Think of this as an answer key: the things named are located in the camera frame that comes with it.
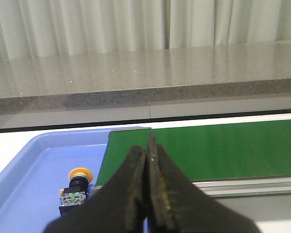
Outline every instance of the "green panel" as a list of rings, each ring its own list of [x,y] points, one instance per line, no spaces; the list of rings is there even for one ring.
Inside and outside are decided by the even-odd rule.
[[[291,175],[291,120],[154,131],[158,144],[192,181]],[[97,185],[112,176],[131,145],[146,147],[149,132],[113,133]]]

